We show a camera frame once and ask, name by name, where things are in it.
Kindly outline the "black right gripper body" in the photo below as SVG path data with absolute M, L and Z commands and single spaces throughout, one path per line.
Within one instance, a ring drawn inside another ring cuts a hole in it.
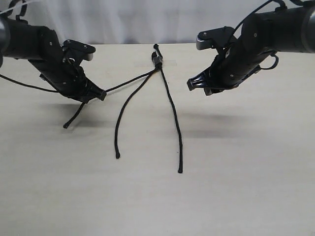
M 224 52 L 214 66 L 216 85 L 238 86 L 260 70 L 278 65 L 271 46 L 274 12 L 254 13 L 244 20 L 240 37 Z

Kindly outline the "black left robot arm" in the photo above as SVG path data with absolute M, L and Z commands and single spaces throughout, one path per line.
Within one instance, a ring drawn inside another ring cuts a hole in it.
M 91 45 L 75 40 L 60 43 L 57 33 L 48 27 L 2 17 L 0 52 L 4 57 L 26 59 L 64 97 L 83 103 L 106 97 L 106 91 L 94 84 L 80 65 L 83 60 L 92 60 L 96 49 Z

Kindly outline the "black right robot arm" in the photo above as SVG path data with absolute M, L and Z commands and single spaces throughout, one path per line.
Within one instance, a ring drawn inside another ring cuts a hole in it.
M 236 28 L 224 26 L 202 31 L 197 35 L 198 50 L 215 49 L 211 65 L 188 79 L 189 90 L 203 89 L 207 96 L 237 88 L 253 74 L 264 68 L 267 57 L 275 58 L 269 69 L 274 69 L 279 58 L 277 52 L 315 52 L 315 2 L 295 0 L 295 8 L 287 8 L 282 0 L 279 7 L 260 13 L 258 7 Z

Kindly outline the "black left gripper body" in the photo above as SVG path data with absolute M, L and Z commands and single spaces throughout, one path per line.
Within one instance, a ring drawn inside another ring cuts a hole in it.
M 86 78 L 81 66 L 64 57 L 62 46 L 54 30 L 44 26 L 23 26 L 23 36 L 31 43 L 29 62 L 63 96 L 73 98 L 75 82 Z

